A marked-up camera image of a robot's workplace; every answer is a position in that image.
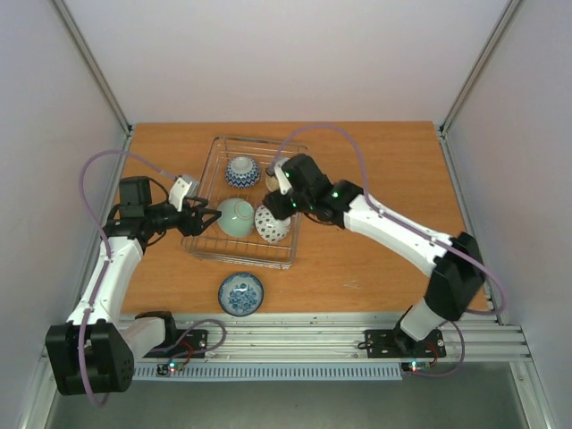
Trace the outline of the wire dish rack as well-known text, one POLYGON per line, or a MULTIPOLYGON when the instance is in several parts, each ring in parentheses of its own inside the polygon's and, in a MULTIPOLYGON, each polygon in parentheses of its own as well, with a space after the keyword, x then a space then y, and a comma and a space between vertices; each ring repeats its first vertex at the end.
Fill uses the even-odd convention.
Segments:
MULTIPOLYGON (((228 198, 243 198, 254 208, 263 203, 268 192, 265 184, 265 169, 276 154, 292 157, 307 152, 307 147, 290 143, 280 147, 278 140, 246 137, 217 136, 214 138, 206 158, 200 179, 198 194, 209 201, 209 207, 216 209, 228 198), (260 167, 260 180, 247 189, 236 189, 225 180, 225 171, 231 160, 238 156, 248 156, 260 167)), ((282 240, 269 243, 252 231, 245 238, 233 238, 223 232, 218 224, 210 226, 197 237, 181 241, 181 245, 192 256, 200 259, 213 259, 228 263, 288 269, 292 266, 298 245, 301 215, 291 218, 290 230, 282 240)))

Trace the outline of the blue yellow patterned bowl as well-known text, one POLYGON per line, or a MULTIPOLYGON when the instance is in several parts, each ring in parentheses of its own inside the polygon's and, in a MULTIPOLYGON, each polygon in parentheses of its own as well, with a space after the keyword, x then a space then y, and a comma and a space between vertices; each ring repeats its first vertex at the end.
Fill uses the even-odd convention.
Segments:
POLYGON ((270 192, 274 192, 280 188, 279 182, 275 176, 266 176, 265 185, 270 192))

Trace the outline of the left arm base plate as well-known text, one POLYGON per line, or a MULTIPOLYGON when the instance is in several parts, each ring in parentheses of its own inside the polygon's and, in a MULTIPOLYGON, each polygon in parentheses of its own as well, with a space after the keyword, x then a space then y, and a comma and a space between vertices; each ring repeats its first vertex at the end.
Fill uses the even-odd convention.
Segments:
POLYGON ((203 358, 208 346, 208 331, 195 329, 187 333, 184 339, 172 349, 167 351, 149 351, 144 358, 186 358, 191 350, 194 351, 192 358, 203 358))

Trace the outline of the red white patterned bowl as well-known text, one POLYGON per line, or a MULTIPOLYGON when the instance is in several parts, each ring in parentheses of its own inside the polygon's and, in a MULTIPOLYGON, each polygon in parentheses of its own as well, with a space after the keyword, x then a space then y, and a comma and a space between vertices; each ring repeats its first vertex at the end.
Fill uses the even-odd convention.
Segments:
POLYGON ((261 205, 255 212, 255 227, 261 239, 267 243, 277 243, 283 240, 290 231, 290 218, 278 220, 270 210, 261 205))

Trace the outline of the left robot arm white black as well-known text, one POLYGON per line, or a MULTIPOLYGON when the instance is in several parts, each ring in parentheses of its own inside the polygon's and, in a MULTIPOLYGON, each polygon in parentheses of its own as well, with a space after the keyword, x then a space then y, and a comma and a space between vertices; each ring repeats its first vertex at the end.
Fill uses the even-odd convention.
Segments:
POLYGON ((64 324, 47 331, 46 351, 63 396, 124 392, 139 359, 169 356, 179 348, 181 336, 169 311, 141 313, 120 330, 122 302, 156 239, 170 230, 198 236, 221 214, 198 196, 199 183, 189 175, 177 177, 159 203, 152 199, 152 184, 147 176, 120 181, 119 202, 107 217, 97 264, 80 302, 64 324))

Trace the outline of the plain mint green bowl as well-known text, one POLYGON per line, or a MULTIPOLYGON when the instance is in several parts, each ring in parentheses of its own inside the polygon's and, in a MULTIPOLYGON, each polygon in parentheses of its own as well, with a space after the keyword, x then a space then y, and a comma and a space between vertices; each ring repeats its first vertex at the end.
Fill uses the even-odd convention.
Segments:
POLYGON ((227 198, 218 207, 219 228, 228 236, 246 238, 254 228, 255 209, 243 198, 227 198))

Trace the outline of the aluminium rail frame front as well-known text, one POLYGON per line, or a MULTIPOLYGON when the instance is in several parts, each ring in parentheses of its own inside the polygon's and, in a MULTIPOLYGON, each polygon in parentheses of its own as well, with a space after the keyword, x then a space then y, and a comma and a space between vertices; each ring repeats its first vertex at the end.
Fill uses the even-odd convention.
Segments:
MULTIPOLYGON (((358 348, 367 330, 391 329, 396 312, 260 313, 246 317, 177 314, 178 329, 207 332, 195 347, 208 363, 365 362, 358 348)), ((441 328, 446 349, 439 363, 529 362, 521 327, 501 324, 494 316, 465 315, 441 328)))

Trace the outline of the left controller board with leds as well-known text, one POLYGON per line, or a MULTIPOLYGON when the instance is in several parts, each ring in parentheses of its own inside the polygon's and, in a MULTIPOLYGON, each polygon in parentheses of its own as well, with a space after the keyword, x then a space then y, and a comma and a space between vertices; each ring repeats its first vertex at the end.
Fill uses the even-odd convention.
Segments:
POLYGON ((174 376, 185 368, 182 362, 170 362, 166 364, 158 364, 156 366, 156 376, 174 376))

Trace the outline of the controller board with leds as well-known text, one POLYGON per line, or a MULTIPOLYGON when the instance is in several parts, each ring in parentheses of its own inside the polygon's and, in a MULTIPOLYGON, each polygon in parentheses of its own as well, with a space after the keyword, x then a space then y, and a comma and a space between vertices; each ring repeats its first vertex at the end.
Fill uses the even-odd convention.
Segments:
POLYGON ((412 360, 403 362, 401 370, 406 373, 421 374, 427 372, 435 366, 434 362, 412 360))
POLYGON ((182 362, 170 362, 166 364, 158 364, 156 366, 156 376, 174 376, 185 368, 182 362))

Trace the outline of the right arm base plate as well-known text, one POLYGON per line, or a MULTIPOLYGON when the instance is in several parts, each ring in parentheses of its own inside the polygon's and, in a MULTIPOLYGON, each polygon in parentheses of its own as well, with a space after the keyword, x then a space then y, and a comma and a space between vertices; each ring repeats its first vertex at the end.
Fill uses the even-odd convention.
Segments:
POLYGON ((368 358, 445 358, 442 332, 432 330, 422 341, 413 341, 407 335, 395 337, 390 329, 370 329, 364 331, 364 339, 357 344, 364 350, 368 358))

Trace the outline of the blue floral white bowl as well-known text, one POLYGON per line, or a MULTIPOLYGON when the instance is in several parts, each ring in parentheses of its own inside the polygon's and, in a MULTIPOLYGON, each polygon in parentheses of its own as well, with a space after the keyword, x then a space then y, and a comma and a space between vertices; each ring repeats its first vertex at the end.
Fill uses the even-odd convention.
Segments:
POLYGON ((234 273, 223 280, 218 290, 218 302, 228 315, 245 317, 254 314, 264 301, 261 281, 251 273, 234 273))

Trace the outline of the red geometric patterned bowl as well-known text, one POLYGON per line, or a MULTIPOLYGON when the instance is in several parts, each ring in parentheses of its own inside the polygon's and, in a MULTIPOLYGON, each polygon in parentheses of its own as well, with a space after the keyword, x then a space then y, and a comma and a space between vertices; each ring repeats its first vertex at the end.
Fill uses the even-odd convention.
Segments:
POLYGON ((262 176, 258 162, 249 156, 233 157, 226 166, 224 179, 235 189, 254 187, 262 176))

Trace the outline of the right controller board with leds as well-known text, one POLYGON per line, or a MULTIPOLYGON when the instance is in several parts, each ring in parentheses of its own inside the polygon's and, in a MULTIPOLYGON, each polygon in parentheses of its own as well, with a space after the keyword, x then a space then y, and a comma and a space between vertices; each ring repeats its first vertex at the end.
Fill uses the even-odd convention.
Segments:
POLYGON ((421 374, 427 372, 435 366, 434 362, 412 360, 403 362, 401 370, 406 373, 421 374))

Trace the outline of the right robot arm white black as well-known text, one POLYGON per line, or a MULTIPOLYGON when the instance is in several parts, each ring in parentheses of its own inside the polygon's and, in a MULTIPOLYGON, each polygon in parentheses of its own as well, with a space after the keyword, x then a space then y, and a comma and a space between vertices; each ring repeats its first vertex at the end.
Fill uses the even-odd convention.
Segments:
POLYGON ((430 333, 456 322, 484 284, 476 240, 437 232, 398 214, 350 181, 330 182, 311 156, 281 157, 266 170, 271 188, 263 199, 274 218, 296 213, 365 236, 405 258, 428 278, 421 300, 396 323, 390 344, 399 356, 418 352, 430 333))

